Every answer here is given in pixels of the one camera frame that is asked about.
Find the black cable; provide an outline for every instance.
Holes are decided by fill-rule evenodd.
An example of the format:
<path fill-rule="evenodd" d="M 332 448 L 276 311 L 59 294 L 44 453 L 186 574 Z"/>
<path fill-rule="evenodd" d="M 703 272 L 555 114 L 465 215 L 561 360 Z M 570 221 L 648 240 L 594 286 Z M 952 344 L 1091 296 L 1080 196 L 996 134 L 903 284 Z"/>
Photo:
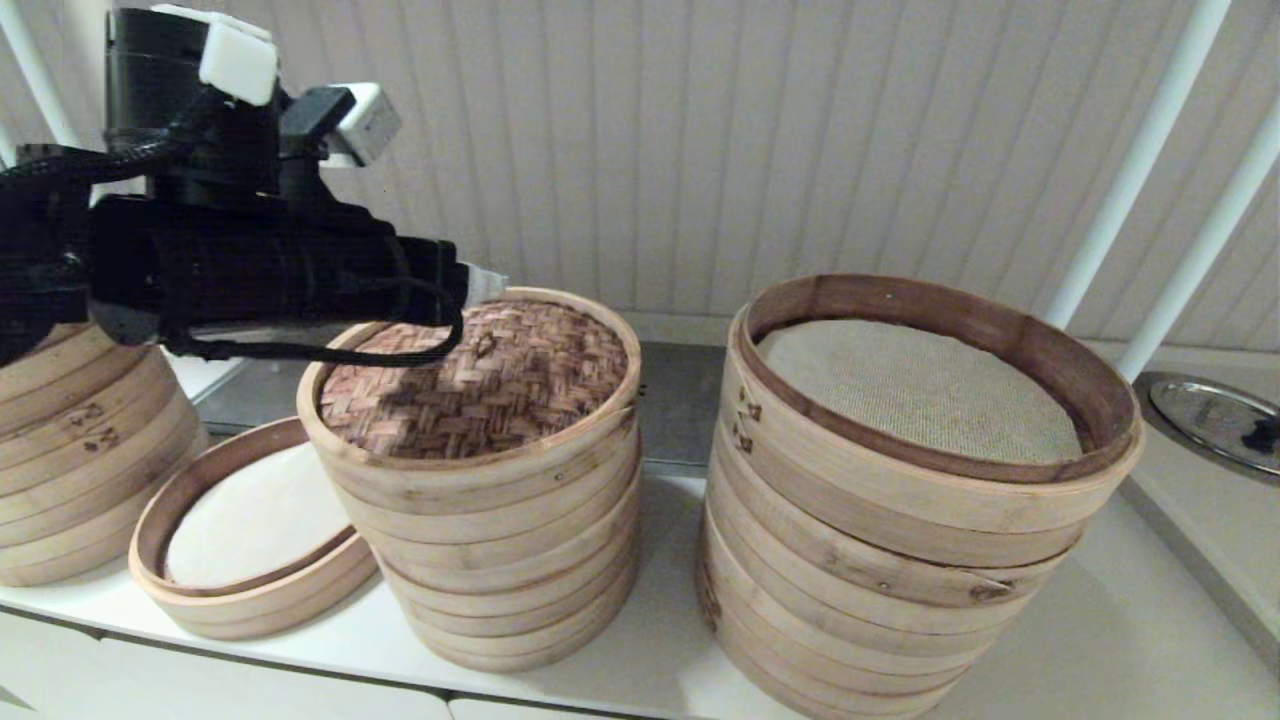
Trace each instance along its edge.
<path fill-rule="evenodd" d="M 84 152 L 40 158 L 0 173 L 0 192 L 51 190 L 74 182 L 97 184 L 154 174 L 195 152 L 200 135 L 230 96 L 201 87 L 156 140 L 114 152 Z"/>

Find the corrugated wall panel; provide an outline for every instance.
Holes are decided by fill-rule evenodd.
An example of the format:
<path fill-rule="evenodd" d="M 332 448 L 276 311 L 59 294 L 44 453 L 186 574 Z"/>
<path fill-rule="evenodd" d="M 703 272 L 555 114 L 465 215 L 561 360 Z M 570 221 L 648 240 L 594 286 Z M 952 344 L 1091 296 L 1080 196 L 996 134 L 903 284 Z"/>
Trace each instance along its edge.
<path fill-rule="evenodd" d="M 54 54 L 61 4 L 27 0 Z M 143 6 L 148 0 L 127 0 Z M 881 272 L 1042 311 L 1187 17 L 1179 0 L 197 0 L 278 33 L 287 87 L 376 79 L 406 123 L 335 192 L 517 282 L 723 316 Z M 1271 97 L 1280 26 L 1236 0 L 1071 325 L 1124 338 Z M 90 129 L 77 58 L 55 74 Z M 12 86 L 0 50 L 0 81 Z M 41 132 L 22 91 L 0 119 Z M 1170 341 L 1280 350 L 1275 173 Z"/>

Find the stack of bamboo steamers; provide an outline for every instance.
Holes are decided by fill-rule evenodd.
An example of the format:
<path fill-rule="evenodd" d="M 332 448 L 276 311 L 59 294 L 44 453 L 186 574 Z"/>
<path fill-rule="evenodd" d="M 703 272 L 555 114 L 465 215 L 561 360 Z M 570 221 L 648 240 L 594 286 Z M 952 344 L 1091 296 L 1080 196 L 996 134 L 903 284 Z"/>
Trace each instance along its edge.
<path fill-rule="evenodd" d="M 159 350 L 59 325 L 0 368 L 0 584 L 122 555 L 147 501 L 206 442 Z"/>
<path fill-rule="evenodd" d="M 1079 452 L 974 457 L 832 410 L 774 372 L 762 343 L 835 319 L 995 355 L 1061 406 Z M 873 382 L 910 383 L 910 365 Z M 1044 585 L 1142 446 L 1128 383 L 1034 318 L 896 278 L 776 286 L 730 331 L 699 569 L 704 614 L 739 669 L 800 712 L 915 717 Z"/>
<path fill-rule="evenodd" d="M 332 347 L 404 352 L 443 329 L 369 324 Z M 406 619 L 436 655 L 527 670 L 590 642 L 637 570 L 640 343 L 577 296 L 466 311 L 440 368 L 312 364 L 298 415 Z"/>

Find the white pole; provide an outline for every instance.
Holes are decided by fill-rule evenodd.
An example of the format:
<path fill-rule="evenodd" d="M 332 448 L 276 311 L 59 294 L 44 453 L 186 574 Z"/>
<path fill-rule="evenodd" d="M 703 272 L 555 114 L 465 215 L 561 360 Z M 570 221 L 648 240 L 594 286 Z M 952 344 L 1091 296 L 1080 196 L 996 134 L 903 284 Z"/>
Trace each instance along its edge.
<path fill-rule="evenodd" d="M 0 170 L 18 164 L 17 146 L 9 137 L 9 129 L 0 124 Z"/>
<path fill-rule="evenodd" d="M 1125 379 L 1133 382 L 1164 342 L 1169 329 L 1174 327 L 1187 302 L 1196 293 L 1196 288 L 1213 265 L 1213 260 L 1231 237 L 1253 196 L 1262 187 L 1276 158 L 1280 158 L 1280 97 L 1272 102 L 1271 111 L 1258 127 L 1244 160 L 1235 169 L 1231 182 L 1204 220 L 1196 242 L 1165 283 L 1156 306 L 1120 357 L 1119 370 Z"/>
<path fill-rule="evenodd" d="M 1204 58 L 1213 46 L 1217 28 L 1221 27 L 1230 6 L 1231 0 L 1197 0 L 1120 172 L 1093 218 L 1084 245 L 1076 251 L 1057 295 L 1044 314 L 1046 323 L 1066 328 L 1080 301 L 1084 300 L 1084 293 L 1089 290 L 1116 236 L 1120 234 L 1138 192 L 1147 182 L 1160 150 L 1169 140 L 1169 132 L 1174 128 L 1187 96 L 1190 95 L 1196 76 L 1199 74 Z"/>
<path fill-rule="evenodd" d="M 31 94 L 36 96 L 36 105 L 45 115 L 45 122 L 52 131 L 54 140 L 59 145 L 83 147 L 68 120 L 67 108 L 63 106 L 63 101 L 58 96 L 58 86 L 49 76 L 49 68 L 45 67 L 40 49 L 36 47 L 35 40 L 31 37 L 27 20 L 18 8 L 18 0 L 0 0 L 0 29 L 9 38 L 9 47 L 13 49 L 13 54 L 18 59 L 18 67 L 22 69 L 23 77 L 27 78 Z"/>
<path fill-rule="evenodd" d="M 110 12 L 111 0 L 63 3 L 68 40 L 79 47 L 79 55 L 72 58 L 83 64 L 83 72 L 90 79 L 90 92 L 93 94 L 93 106 L 97 108 L 96 126 L 106 123 L 106 15 Z"/>

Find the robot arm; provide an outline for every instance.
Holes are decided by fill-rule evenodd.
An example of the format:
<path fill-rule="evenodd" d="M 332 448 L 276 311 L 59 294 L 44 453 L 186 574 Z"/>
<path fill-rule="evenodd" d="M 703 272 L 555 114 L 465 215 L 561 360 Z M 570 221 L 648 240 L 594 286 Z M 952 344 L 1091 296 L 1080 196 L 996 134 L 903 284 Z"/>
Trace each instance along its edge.
<path fill-rule="evenodd" d="M 371 163 L 398 128 L 376 86 L 289 97 L 270 35 L 215 13 L 119 10 L 108 29 L 105 154 L 24 146 L 0 173 L 0 364 L 90 315 L 180 355 L 417 365 L 504 278 L 451 242 L 402 237 L 337 201 L 321 161 Z M 143 176 L 145 195 L 92 184 Z M 325 322 L 448 325 L 439 347 L 366 355 L 207 342 L 197 332 Z"/>

